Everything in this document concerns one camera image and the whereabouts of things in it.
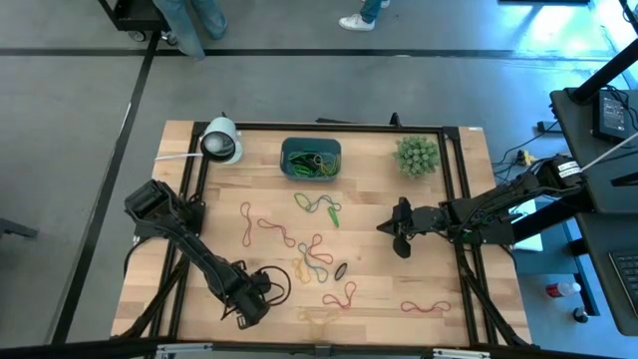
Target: concrete floor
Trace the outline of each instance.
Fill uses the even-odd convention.
[[[357,0],[219,3],[229,31],[219,42],[206,40],[210,49],[512,50],[594,57],[610,51],[596,14],[581,6],[396,0],[375,32],[353,34],[336,21],[356,11]],[[115,31],[100,6],[85,0],[12,1],[0,12],[0,31],[0,49],[143,45]],[[69,339],[109,336],[133,233],[123,200],[149,178],[164,121],[205,121],[225,111],[237,121],[323,117],[384,124],[398,112],[410,125],[484,127],[489,153],[500,159],[534,136],[536,122],[552,120],[550,91],[577,86],[604,64],[479,54],[209,57],[198,64],[155,57]],[[35,240],[4,236],[0,243],[1,347],[48,340],[141,63],[142,57],[0,57],[0,217],[41,230]],[[561,136],[546,136],[526,148],[543,157],[567,145]],[[538,294],[553,279],[521,279],[534,342],[547,349],[630,356],[638,339],[617,332],[599,285],[603,315],[581,325],[565,314],[577,299],[547,303]]]

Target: person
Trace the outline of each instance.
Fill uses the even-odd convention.
[[[352,31],[372,31],[379,11],[390,6],[390,0],[361,0],[364,4],[358,14],[341,18],[339,25]]]
[[[185,1],[153,0],[177,38],[179,50],[200,61],[204,59],[205,55],[192,21],[186,12]],[[226,32],[227,23],[215,0],[190,0],[190,3],[208,35],[213,40],[221,39]]]

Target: wooden tabletop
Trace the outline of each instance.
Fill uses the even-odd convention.
[[[187,151],[193,122],[166,123],[159,145],[159,156]],[[462,145],[473,195],[494,186],[484,134],[480,128],[461,128]],[[281,143],[289,137],[336,139],[342,146],[342,168],[332,183],[292,182],[279,169]],[[399,134],[244,131],[244,157],[236,165],[211,164],[204,201],[206,218],[201,234],[204,243],[229,261],[244,259],[248,272],[264,265],[284,268],[292,279],[292,293],[282,305],[272,307],[261,322],[239,330],[231,316],[219,318],[222,304],[208,291],[203,275],[192,266],[188,276],[183,311],[179,323],[180,339],[212,341],[250,341],[278,343],[330,342],[360,345],[466,346],[469,344],[461,297],[459,274],[453,247],[436,234],[417,236],[412,241],[412,257],[402,259],[392,249],[392,237],[375,227],[390,218],[399,196],[406,196],[413,207],[437,206],[445,200],[440,168],[424,179],[410,180],[399,175],[391,152]],[[426,136],[436,142],[434,135]],[[455,193],[461,190],[455,170],[454,150],[448,144]],[[196,179],[195,162],[192,186]],[[157,162],[153,177],[179,187],[184,160]],[[312,199],[329,194],[342,204],[340,226],[335,228],[325,202],[314,213],[307,213],[294,200],[296,192]],[[242,245],[247,221],[240,206],[249,201],[252,244]],[[281,231],[259,227],[264,218],[282,224],[297,243],[308,245],[314,234],[323,242],[314,252],[330,253],[334,263],[322,264],[330,272],[319,283],[314,272],[304,284],[295,277],[293,260],[302,258],[296,247],[284,244]],[[165,239],[152,239],[131,259],[113,334],[129,328],[156,294],[166,249]],[[489,293],[502,315],[516,332],[529,340],[527,322],[511,258],[498,246],[482,248]],[[333,278],[338,264],[348,270],[340,281]],[[282,275],[270,271],[273,281],[285,284]],[[308,273],[302,271],[303,281]],[[333,294],[346,301],[344,286],[356,283],[350,309],[324,305],[322,297]],[[431,307],[448,301],[451,310],[430,313],[403,312],[401,304],[412,301]],[[172,298],[164,309],[161,333],[167,333]],[[479,337],[484,340],[480,305],[475,300]]]

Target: green succulent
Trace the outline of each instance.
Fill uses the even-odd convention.
[[[401,174],[415,179],[435,171],[439,165],[437,144],[419,136],[408,136],[397,141],[397,151],[392,156]]]

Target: green plastic container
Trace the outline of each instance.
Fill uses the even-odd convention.
[[[304,153],[316,153],[328,162],[326,165],[332,169],[332,161],[337,161],[336,169],[329,176],[308,177],[295,173],[294,165],[289,161],[291,157]],[[288,138],[281,144],[281,158],[279,167],[289,180],[306,180],[314,182],[330,182],[341,170],[341,145],[332,139],[315,138]]]

